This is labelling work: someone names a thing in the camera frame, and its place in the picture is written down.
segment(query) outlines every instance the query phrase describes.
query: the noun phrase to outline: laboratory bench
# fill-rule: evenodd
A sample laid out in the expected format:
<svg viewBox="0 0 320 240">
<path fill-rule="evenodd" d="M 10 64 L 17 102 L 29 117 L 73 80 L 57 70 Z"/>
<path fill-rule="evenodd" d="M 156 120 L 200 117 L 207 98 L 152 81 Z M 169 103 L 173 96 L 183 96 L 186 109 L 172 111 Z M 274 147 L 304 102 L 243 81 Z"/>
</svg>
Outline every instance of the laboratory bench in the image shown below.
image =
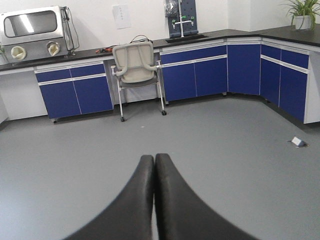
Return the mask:
<svg viewBox="0 0 320 240">
<path fill-rule="evenodd" d="M 285 26 L 201 34 L 170 43 L 153 40 L 167 103 L 241 93 L 262 96 L 305 124 L 320 122 L 320 24 L 313 31 Z M 95 51 L 0 65 L 0 95 L 8 119 L 112 110 L 119 103 L 110 73 L 114 59 L 112 53 Z M 152 91 L 141 90 L 141 98 L 129 96 L 128 101 L 154 98 Z"/>
</svg>

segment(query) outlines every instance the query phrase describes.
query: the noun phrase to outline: white chair backrest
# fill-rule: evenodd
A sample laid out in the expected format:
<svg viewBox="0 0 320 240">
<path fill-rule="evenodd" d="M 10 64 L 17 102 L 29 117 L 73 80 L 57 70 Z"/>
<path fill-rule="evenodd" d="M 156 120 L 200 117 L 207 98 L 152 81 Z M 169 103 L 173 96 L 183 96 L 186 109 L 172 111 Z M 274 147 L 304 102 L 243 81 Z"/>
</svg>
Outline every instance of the white chair backrest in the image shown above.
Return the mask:
<svg viewBox="0 0 320 240">
<path fill-rule="evenodd" d="M 149 41 L 133 42 L 115 46 L 112 50 L 116 75 L 124 83 L 138 83 L 150 80 L 155 76 L 154 47 Z"/>
</svg>

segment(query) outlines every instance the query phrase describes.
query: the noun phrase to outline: faucet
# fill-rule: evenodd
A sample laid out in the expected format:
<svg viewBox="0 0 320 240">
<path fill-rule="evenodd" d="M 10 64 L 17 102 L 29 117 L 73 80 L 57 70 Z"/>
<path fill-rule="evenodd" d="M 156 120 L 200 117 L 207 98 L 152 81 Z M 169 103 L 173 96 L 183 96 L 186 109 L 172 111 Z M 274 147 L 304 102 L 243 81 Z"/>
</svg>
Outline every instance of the faucet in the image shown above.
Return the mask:
<svg viewBox="0 0 320 240">
<path fill-rule="evenodd" d="M 180 29 L 181 29 L 181 37 L 183 38 L 185 36 L 184 35 L 184 24 L 191 23 L 191 25 L 193 26 L 194 25 L 194 21 L 195 21 L 195 17 L 192 16 L 190 18 L 190 20 L 185 21 L 186 16 L 182 16 L 181 3 L 182 3 L 182 0 L 178 0 L 180 21 L 177 22 L 175 19 L 172 20 L 172 27 L 173 27 L 173 29 L 176 29 L 176 24 L 179 24 L 180 25 Z"/>
</svg>

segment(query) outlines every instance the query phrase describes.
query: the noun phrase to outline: white flower pot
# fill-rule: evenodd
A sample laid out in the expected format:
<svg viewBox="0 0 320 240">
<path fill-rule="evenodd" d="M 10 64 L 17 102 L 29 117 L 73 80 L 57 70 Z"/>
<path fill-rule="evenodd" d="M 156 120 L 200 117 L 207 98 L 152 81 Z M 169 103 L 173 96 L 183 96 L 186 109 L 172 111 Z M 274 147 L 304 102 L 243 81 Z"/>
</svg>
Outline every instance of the white flower pot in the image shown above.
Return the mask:
<svg viewBox="0 0 320 240">
<path fill-rule="evenodd" d="M 311 29 L 311 17 L 309 15 L 295 16 L 294 21 L 296 30 Z"/>
</svg>

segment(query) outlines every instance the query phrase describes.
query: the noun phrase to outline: potted plant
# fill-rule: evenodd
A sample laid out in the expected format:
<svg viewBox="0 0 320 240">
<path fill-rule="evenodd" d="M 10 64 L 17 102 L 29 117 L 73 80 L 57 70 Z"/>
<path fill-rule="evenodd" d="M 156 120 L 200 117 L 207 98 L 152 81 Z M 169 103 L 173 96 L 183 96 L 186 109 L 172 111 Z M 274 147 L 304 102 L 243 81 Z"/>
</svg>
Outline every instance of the potted plant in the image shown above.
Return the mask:
<svg viewBox="0 0 320 240">
<path fill-rule="evenodd" d="M 288 14 L 292 16 L 291 25 L 295 21 L 296 30 L 314 29 L 316 15 L 319 15 L 320 0 L 288 0 Z"/>
</svg>

